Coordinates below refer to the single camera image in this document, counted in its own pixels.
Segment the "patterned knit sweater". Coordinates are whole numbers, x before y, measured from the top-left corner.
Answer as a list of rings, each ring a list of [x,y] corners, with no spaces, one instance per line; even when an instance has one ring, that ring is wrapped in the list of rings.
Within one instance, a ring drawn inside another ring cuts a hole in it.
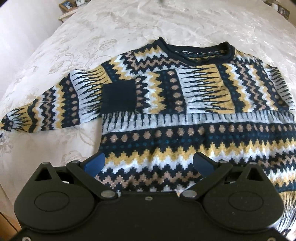
[[[106,165],[94,175],[117,192],[183,191],[201,179],[193,155],[258,164],[283,199],[278,230],[295,231],[295,101],[277,67],[224,42],[174,46],[159,38],[92,70],[73,70],[1,120],[35,133],[102,119]]]

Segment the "wooden photo frame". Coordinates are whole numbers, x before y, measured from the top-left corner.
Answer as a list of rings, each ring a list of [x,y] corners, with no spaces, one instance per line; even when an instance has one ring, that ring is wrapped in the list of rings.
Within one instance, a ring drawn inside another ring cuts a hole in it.
[[[76,5],[73,1],[63,1],[59,4],[59,8],[62,9],[62,11],[69,12],[76,8]]]

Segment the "left white nightstand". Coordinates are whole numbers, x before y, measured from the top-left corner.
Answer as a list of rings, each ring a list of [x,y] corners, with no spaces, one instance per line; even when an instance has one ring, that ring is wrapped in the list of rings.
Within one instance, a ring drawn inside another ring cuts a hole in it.
[[[67,13],[62,14],[59,17],[59,21],[61,21],[62,23],[64,23],[69,17],[71,17],[72,15],[74,15],[76,12],[78,11],[78,8],[75,8]]]

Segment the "right photo frame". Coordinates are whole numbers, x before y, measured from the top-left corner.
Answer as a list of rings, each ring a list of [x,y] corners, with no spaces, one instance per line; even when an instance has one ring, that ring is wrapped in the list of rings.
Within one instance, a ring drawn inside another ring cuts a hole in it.
[[[284,8],[283,6],[278,5],[278,10],[277,12],[283,16],[285,19],[289,19],[290,17],[290,11]]]

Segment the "small white alarm clock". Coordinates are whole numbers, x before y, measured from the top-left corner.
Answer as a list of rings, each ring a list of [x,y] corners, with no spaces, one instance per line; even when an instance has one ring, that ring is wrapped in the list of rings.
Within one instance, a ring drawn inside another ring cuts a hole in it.
[[[76,4],[77,7],[79,7],[79,6],[81,6],[81,5],[85,4],[85,3],[86,3],[85,0],[76,0],[75,1],[75,4]]]

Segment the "white floral bedspread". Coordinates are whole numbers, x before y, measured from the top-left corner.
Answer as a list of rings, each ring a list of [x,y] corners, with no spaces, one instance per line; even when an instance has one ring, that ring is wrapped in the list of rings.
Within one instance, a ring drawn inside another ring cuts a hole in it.
[[[262,1],[92,1],[27,60],[1,100],[1,115],[29,104],[71,70],[90,70],[162,37],[172,45],[229,42],[280,69],[295,93],[295,27]],[[100,121],[39,133],[1,132],[1,212],[43,161],[84,160],[100,143]]]

